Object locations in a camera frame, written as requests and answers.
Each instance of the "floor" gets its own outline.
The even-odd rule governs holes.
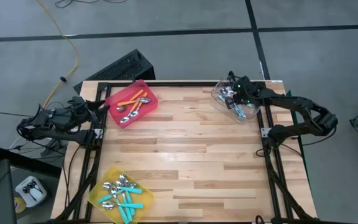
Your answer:
[[[220,79],[230,70],[254,80],[283,80],[294,95],[314,100],[339,119],[335,136],[305,146],[318,216],[358,223],[358,135],[349,125],[358,114],[358,1],[128,0],[73,2],[64,9],[54,2],[43,1],[64,34],[79,35],[73,43],[80,61],[52,101],[69,100],[76,94],[73,85],[133,49],[154,65],[158,80]],[[246,2],[252,4],[254,21]],[[207,30],[207,34],[153,33],[169,30]],[[125,32],[136,35],[117,37]],[[39,40],[56,35],[37,1],[0,0],[0,111],[34,114],[58,78],[72,68],[75,55],[65,40]],[[9,147],[17,138],[20,120],[0,114],[0,147]],[[302,138],[306,143],[316,139]],[[39,151],[27,155],[38,157]],[[33,174],[13,171],[14,184],[28,175]],[[40,178],[51,192],[56,189],[56,180]],[[52,203],[46,201],[19,223],[48,219]]]

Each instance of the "red tray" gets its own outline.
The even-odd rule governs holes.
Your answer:
[[[117,104],[119,102],[123,101],[129,101],[139,90],[143,90],[143,93],[140,94],[137,98],[140,98],[143,96],[144,93],[148,93],[147,97],[149,97],[152,101],[147,104],[142,104],[142,106],[139,108],[139,114],[133,118],[131,118],[129,121],[125,123],[120,123],[120,120],[127,116],[132,108],[133,104],[130,104],[127,106],[127,109],[125,111],[118,111],[117,110]],[[150,113],[158,106],[158,99],[157,97],[151,92],[150,88],[147,86],[147,84],[143,80],[137,80],[136,82],[130,84],[129,86],[125,87],[125,89],[119,91],[118,93],[114,94],[113,96],[110,96],[106,99],[105,105],[110,105],[110,115],[112,119],[116,122],[116,124],[120,128],[125,128],[126,126],[132,124],[133,122],[137,121],[138,119],[141,119],[146,114]]]

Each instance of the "wooden table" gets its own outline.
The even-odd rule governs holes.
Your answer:
[[[84,82],[81,96],[94,101],[97,85],[96,81]],[[266,81],[266,86],[276,93],[285,93],[282,82]],[[113,87],[112,94],[121,89]],[[210,86],[150,89],[159,105],[144,118],[121,129],[108,115],[98,180],[114,165],[149,188],[155,201],[142,222],[251,222],[256,215],[271,219],[273,207],[265,161],[255,155],[262,148],[256,116],[239,125],[220,113],[209,102],[213,89]],[[290,111],[275,106],[271,110],[275,124],[293,124]],[[267,127],[264,108],[262,114]],[[299,151],[296,140],[287,140],[285,144]],[[77,146],[74,142],[68,145],[66,170]],[[280,152],[289,191],[315,217],[303,159],[283,146]],[[78,188],[84,154],[85,150],[80,149],[73,160],[71,197]],[[52,218],[64,208],[65,191],[62,174]],[[285,217],[283,197],[278,189],[277,192]],[[80,218],[85,214],[87,194],[88,191],[83,197]],[[94,208],[91,222],[110,220]]]

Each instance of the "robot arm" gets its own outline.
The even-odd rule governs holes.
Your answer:
[[[17,126],[20,136],[28,140],[53,138],[75,141],[80,145],[89,145],[96,137],[94,129],[103,128],[99,116],[107,113],[109,106],[99,108],[104,101],[90,102],[74,96],[66,108],[45,110],[39,106],[37,114],[23,119]],[[80,130],[81,124],[92,121],[89,130]]]
[[[248,77],[237,78],[233,72],[229,73],[232,89],[236,92],[233,96],[235,103],[252,103],[256,106],[273,105],[281,108],[297,111],[302,115],[304,122],[291,126],[275,125],[268,132],[265,143],[268,147],[277,148],[286,138],[302,134],[315,136],[328,135],[338,123],[335,114],[315,102],[298,96],[283,96],[273,90],[252,83]],[[318,113],[314,118],[311,111]]]

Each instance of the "plastic tray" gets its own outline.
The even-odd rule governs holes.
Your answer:
[[[129,101],[139,90],[143,90],[143,93],[140,94],[139,97],[142,97],[145,92],[148,93],[147,97],[149,97],[152,101],[147,104],[142,104],[139,108],[139,114],[136,117],[131,118],[129,121],[121,124],[120,120],[127,116],[132,108],[132,105],[128,105],[125,111],[118,111],[117,104],[123,101]],[[157,97],[151,92],[150,88],[143,80],[137,80],[136,82],[130,84],[129,86],[125,87],[125,89],[119,91],[118,93],[110,96],[106,99],[105,105],[110,105],[109,113],[116,122],[116,124],[120,128],[125,128],[126,126],[132,124],[133,122],[141,119],[146,114],[150,113],[158,106],[158,99]]]
[[[127,175],[122,170],[118,169],[115,166],[110,167],[110,169],[103,175],[100,181],[93,187],[91,192],[88,195],[88,201],[102,211],[107,217],[110,218],[111,221],[117,224],[124,224],[124,221],[121,218],[117,205],[114,206],[113,209],[107,210],[102,207],[102,204],[98,202],[98,199],[108,195],[108,191],[103,189],[104,182],[113,182],[115,183],[118,180],[120,174],[125,174],[129,182],[135,182],[137,184],[136,188],[142,189],[142,194],[131,194],[132,203],[143,203],[143,208],[135,208],[135,215],[132,217],[131,223],[137,223],[146,212],[147,209],[150,208],[153,203],[153,193],[136,182],[132,177]],[[117,196],[120,203],[123,203],[122,194]]]
[[[227,80],[221,80],[216,84],[216,86],[211,91],[211,104],[213,107],[215,107],[217,110],[225,114],[226,116],[230,117],[234,121],[236,121],[239,124],[246,124],[248,119],[254,118],[254,116],[258,113],[260,110],[259,106],[255,106],[253,104],[248,105],[238,105],[242,108],[245,118],[240,117],[237,115],[237,112],[235,109],[228,109],[226,106],[226,103],[221,99],[219,96],[221,95],[221,88],[224,88],[229,83]]]

